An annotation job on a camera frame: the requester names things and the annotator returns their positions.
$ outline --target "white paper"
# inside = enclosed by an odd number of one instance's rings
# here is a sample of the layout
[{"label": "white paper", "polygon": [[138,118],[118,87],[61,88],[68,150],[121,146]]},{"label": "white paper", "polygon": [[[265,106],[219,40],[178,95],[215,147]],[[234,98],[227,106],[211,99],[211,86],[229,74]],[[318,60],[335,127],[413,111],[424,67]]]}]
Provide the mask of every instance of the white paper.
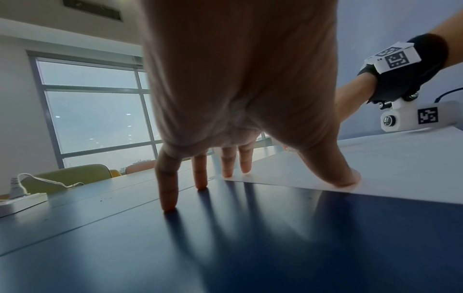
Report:
[{"label": "white paper", "polygon": [[338,145],[362,175],[354,187],[324,183],[292,152],[254,162],[249,174],[235,170],[228,180],[463,204],[463,132],[454,127],[340,140]]}]

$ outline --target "window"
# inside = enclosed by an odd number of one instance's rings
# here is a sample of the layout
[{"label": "window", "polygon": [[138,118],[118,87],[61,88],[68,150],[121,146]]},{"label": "window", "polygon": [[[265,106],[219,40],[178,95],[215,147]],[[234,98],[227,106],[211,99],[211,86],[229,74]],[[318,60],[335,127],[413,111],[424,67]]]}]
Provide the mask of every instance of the window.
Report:
[{"label": "window", "polygon": [[61,168],[125,167],[157,158],[163,141],[140,66],[31,56]]}]

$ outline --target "chair backrest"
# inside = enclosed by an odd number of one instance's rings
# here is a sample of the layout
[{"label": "chair backrest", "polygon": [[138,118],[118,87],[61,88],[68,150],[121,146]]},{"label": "chair backrest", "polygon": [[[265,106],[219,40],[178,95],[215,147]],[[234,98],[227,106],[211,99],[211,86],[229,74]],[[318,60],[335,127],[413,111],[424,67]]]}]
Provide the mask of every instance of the chair backrest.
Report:
[{"label": "chair backrest", "polygon": [[145,170],[153,169],[154,166],[156,166],[156,161],[142,162],[142,163],[128,166],[127,168],[125,168],[125,173],[132,174],[135,172],[145,171]]},{"label": "chair backrest", "polygon": [[[49,173],[35,175],[35,177],[61,182],[64,185],[72,185],[77,182],[89,184],[97,181],[102,181],[111,178],[111,173],[105,165],[92,164],[71,167],[53,171]],[[48,194],[66,190],[66,188],[42,182],[31,177],[26,177],[21,181],[21,184],[27,189],[30,194],[46,192]]]}]

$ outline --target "air vent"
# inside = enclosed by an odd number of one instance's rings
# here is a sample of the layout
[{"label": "air vent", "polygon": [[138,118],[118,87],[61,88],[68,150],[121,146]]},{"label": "air vent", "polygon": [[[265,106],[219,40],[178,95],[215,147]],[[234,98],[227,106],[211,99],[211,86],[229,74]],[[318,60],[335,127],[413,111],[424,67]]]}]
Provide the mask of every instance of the air vent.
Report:
[{"label": "air vent", "polygon": [[63,0],[66,7],[122,21],[121,12],[111,7],[81,0]]}]

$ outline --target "finger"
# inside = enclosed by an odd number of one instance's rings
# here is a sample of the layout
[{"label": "finger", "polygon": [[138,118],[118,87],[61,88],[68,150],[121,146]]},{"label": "finger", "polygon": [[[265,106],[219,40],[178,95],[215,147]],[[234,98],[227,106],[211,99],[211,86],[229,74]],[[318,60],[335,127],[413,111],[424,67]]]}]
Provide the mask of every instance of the finger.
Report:
[{"label": "finger", "polygon": [[193,165],[194,185],[198,189],[207,187],[207,153],[204,152],[200,155],[191,158]]},{"label": "finger", "polygon": [[235,169],[236,161],[236,147],[222,148],[220,156],[222,160],[222,175],[223,177],[233,176],[233,169]]},{"label": "finger", "polygon": [[252,166],[252,153],[254,152],[255,141],[238,147],[238,152],[240,154],[240,167],[241,172],[249,173]]},{"label": "finger", "polygon": [[178,199],[177,171],[182,163],[181,159],[172,158],[164,149],[156,161],[156,178],[158,179],[159,201],[164,211],[175,209]]},{"label": "finger", "polygon": [[360,174],[347,164],[336,137],[337,130],[331,130],[316,145],[299,150],[299,155],[320,179],[338,187],[349,186],[360,181]]}]

